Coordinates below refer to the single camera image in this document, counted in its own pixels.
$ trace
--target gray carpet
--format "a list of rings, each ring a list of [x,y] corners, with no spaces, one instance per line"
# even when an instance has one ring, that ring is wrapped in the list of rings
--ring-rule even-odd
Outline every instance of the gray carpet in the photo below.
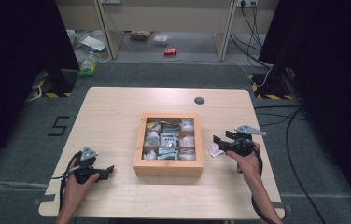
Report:
[[[246,72],[265,72],[246,66]],[[286,223],[320,223],[292,172],[287,150],[289,116],[301,101],[262,100],[252,94],[249,80],[235,65],[183,63],[102,63],[94,77],[77,80],[68,98],[41,98],[26,105],[0,148],[0,223],[54,223],[54,217],[38,214],[38,200],[44,195],[70,134],[83,99],[92,86],[246,89],[251,93],[274,176],[286,205]],[[52,128],[59,117],[62,129]],[[306,191],[327,223],[351,223],[351,188],[339,168],[326,157],[324,145],[308,112],[302,110],[288,130],[289,155]],[[75,223],[170,223],[153,220],[75,218]],[[191,223],[218,223],[194,221]]]

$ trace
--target white desk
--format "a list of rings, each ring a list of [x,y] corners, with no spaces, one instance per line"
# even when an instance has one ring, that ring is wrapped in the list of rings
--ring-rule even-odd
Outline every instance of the white desk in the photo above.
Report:
[[[194,103],[203,97],[203,105]],[[71,157],[84,146],[97,151],[95,168],[115,165],[108,180],[93,184],[76,211],[78,217],[140,217],[179,219],[258,218],[251,206],[251,192],[236,163],[226,156],[211,158],[204,150],[201,178],[144,177],[133,170],[139,121],[143,112],[198,113],[202,123],[202,145],[213,144],[213,135],[249,124],[258,127],[247,91],[165,88],[91,88],[80,108],[73,130],[53,176],[61,175]],[[262,180],[273,202],[281,202],[266,148],[261,136]],[[39,213],[57,216],[60,180],[51,180],[46,194],[55,201],[43,202]],[[283,209],[276,210],[280,217]]]

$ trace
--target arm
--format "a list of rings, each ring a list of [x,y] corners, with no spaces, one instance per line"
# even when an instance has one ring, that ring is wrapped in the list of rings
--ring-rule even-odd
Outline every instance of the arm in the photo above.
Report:
[[[74,167],[76,160],[73,160],[71,167]],[[85,201],[91,184],[97,180],[99,174],[92,175],[83,185],[78,184],[76,177],[68,176],[64,190],[64,201],[62,210],[56,219],[56,224],[68,224],[79,205]]]
[[[253,151],[250,155],[242,157],[233,151],[228,151],[227,155],[237,161],[237,172],[243,174],[245,182],[248,184],[254,201],[263,215],[275,223],[283,223],[275,212],[268,192],[260,178],[260,168],[258,159]]]

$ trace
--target person's right hand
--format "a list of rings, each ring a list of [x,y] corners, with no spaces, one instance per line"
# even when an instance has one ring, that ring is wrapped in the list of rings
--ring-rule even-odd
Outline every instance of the person's right hand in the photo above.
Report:
[[[260,150],[260,144],[254,143],[254,145],[257,150]],[[227,151],[226,155],[237,161],[237,172],[243,174],[243,178],[248,185],[255,177],[260,177],[260,165],[254,150],[246,157],[242,157],[234,151]]]

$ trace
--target wall socket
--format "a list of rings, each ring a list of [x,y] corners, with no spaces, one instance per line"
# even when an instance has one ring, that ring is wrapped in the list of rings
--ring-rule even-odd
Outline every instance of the wall socket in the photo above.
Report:
[[[255,6],[258,4],[258,0],[237,0],[236,6],[241,7],[242,1],[245,1],[245,7],[253,7],[252,3],[255,3]]]

